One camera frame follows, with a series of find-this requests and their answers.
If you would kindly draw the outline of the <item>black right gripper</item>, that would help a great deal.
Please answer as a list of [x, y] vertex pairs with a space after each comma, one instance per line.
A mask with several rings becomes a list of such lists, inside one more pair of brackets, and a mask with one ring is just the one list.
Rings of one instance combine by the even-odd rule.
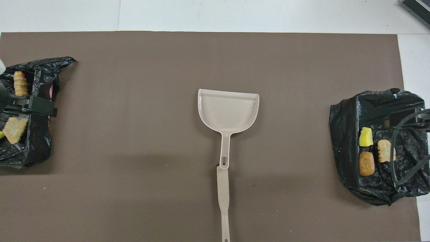
[[[416, 108], [415, 112], [419, 112], [415, 117], [403, 122], [402, 127], [415, 126], [416, 129], [430, 129], [430, 109]], [[384, 129], [394, 129], [400, 126], [404, 116], [389, 115], [384, 118]]]

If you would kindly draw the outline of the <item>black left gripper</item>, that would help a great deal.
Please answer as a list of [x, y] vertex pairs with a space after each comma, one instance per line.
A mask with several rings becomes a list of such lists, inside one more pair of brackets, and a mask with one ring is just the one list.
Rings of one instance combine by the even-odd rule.
[[0, 83], [0, 109], [1, 113], [7, 114], [30, 114], [38, 113], [49, 117], [57, 117], [58, 109], [55, 103], [41, 97], [31, 97], [30, 95], [10, 94], [6, 87]]

